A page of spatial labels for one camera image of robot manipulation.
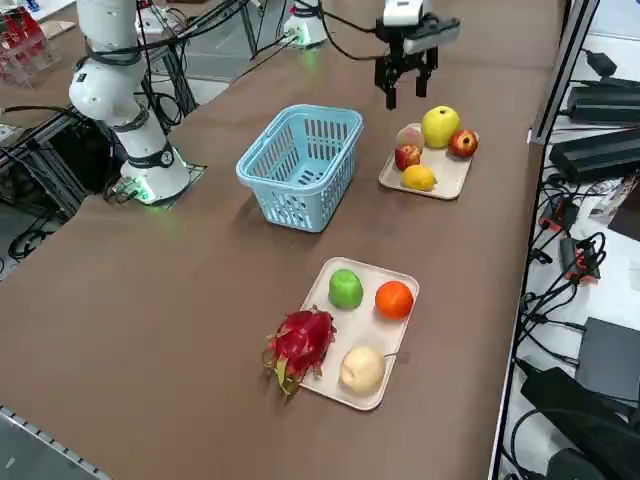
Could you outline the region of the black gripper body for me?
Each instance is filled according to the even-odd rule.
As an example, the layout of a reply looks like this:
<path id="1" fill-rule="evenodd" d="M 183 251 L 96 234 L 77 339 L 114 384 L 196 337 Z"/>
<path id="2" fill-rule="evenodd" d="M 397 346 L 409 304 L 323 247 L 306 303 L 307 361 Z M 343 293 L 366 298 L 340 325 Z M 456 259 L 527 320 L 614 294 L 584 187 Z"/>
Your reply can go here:
<path id="1" fill-rule="evenodd" d="M 377 21 L 376 36 L 389 46 L 389 54 L 394 65 L 416 65 L 421 52 L 438 48 L 435 44 L 438 20 L 423 17 L 417 25 L 387 26 L 381 19 Z"/>

